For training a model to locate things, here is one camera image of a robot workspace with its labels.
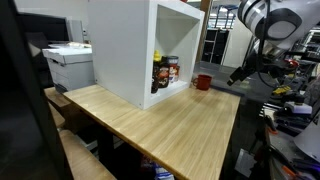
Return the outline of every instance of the cable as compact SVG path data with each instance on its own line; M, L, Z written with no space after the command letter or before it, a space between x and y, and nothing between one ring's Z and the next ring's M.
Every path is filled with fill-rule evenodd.
M256 63L256 69L257 69L258 76L259 76L260 80L263 82L263 84L265 84L268 87L275 88L274 86L269 85L262 78L261 73L260 73L260 67L259 67L260 63L263 64L263 62L262 62L262 59L263 59L262 51L263 51L263 47L264 47L264 41L265 41L266 36L267 36L267 26L268 26L268 23L269 23L269 15L270 15L270 0L265 0L265 2L267 3L267 13L266 13L266 17L264 19L264 24L263 24L263 29L262 29L262 32L263 32L262 33L262 38L261 38L260 43L259 43L258 62Z
M312 65L313 65L313 64L310 64L309 67L308 67L308 69L305 71L306 73L303 74L303 76L304 76L305 78L309 78L309 77L310 77L309 75L306 75L306 74L308 73L308 71L309 71L309 69L311 68Z
M318 76L318 66L319 66L319 64L317 63L317 65L316 65L316 67L315 67L315 69L316 69L316 76Z
M294 76L292 77L292 80L291 80L288 84L279 86L279 88L282 88L282 87L285 87L285 86L289 86L290 84L293 83L293 81L295 80L295 78L296 78L296 76L297 76L298 68L299 68L299 67L297 67L296 70L294 71Z

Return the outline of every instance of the shelf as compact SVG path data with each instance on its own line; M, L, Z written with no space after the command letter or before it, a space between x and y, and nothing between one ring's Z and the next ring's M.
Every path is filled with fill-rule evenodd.
M178 0L90 1L88 12L97 84L141 109L189 87L204 12ZM179 57L180 81L151 95L155 50Z
M158 89L158 92L156 94L151 94L151 100L153 100L153 99L155 99L157 97L161 97L161 96L163 96L165 94L170 94L175 89L183 87L183 86L185 86L187 84L188 83L185 82L185 81L177 81L177 82L174 82L174 83L170 83L167 88Z

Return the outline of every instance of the white wall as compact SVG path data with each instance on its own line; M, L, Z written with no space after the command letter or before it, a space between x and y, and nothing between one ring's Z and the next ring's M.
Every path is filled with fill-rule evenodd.
M81 20L88 26L88 0L15 0L18 11Z
M224 66L237 68L242 65L251 37L251 31L237 18L230 31L229 43L223 61Z

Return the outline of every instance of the white shelf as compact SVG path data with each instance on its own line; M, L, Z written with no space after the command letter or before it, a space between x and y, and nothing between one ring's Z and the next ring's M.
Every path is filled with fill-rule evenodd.
M179 0L90 0L88 10L97 84L141 109L189 87L203 12ZM179 57L180 81L151 95L154 50Z
M169 83L167 88L158 89L157 93L151 94L151 100L154 100L154 99L159 98L159 97L166 95L166 94L171 94L174 90L181 88L187 84L188 83L185 81L177 81L174 83Z

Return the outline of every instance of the red mug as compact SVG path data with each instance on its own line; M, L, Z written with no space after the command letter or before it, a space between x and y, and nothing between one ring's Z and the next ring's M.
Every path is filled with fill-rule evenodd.
M210 88L211 80L211 76L199 74L198 77L192 81L192 83L197 89L207 91Z

